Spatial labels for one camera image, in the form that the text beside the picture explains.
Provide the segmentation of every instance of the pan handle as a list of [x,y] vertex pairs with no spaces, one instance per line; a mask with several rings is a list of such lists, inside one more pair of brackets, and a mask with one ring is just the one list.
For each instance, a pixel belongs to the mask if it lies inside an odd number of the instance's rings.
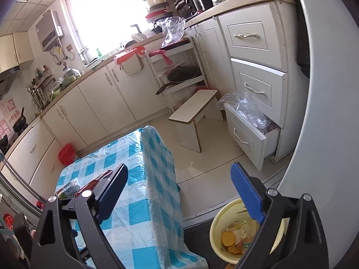
[[156,95],[160,95],[168,86],[176,85],[175,83],[167,83],[164,84],[158,91],[156,92]]

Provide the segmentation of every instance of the ceiling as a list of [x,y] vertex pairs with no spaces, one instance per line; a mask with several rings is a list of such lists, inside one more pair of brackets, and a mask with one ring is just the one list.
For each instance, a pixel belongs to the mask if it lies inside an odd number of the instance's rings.
[[0,23],[0,36],[28,31],[31,25],[55,0],[16,0]]

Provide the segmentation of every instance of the silver screw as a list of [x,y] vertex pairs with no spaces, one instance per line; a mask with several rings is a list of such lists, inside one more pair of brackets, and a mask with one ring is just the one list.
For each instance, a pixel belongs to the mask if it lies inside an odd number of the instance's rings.
[[54,202],[56,200],[56,196],[52,195],[47,199],[49,202]]
[[275,189],[268,189],[268,195],[270,195],[270,196],[277,196],[277,194],[278,194],[278,191],[277,190],[275,190]]
[[85,190],[84,192],[81,193],[81,196],[87,198],[90,197],[91,194],[92,194],[91,190]]
[[312,197],[311,197],[309,194],[304,194],[304,195],[303,195],[303,198],[304,198],[304,200],[306,200],[306,201],[311,201],[311,200],[312,200]]

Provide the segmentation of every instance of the water heater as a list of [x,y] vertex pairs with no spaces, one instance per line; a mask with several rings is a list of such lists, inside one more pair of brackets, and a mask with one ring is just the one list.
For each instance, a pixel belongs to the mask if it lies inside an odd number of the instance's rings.
[[53,48],[58,40],[63,37],[63,32],[56,11],[47,10],[38,24],[36,24],[37,36],[43,52]]

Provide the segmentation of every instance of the blue gripper pad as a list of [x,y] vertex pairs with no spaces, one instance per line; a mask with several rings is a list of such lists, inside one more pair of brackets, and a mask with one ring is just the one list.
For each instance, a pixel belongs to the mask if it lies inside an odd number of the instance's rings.
[[265,219],[265,215],[262,212],[262,199],[237,163],[232,165],[230,177],[250,217],[262,224]]

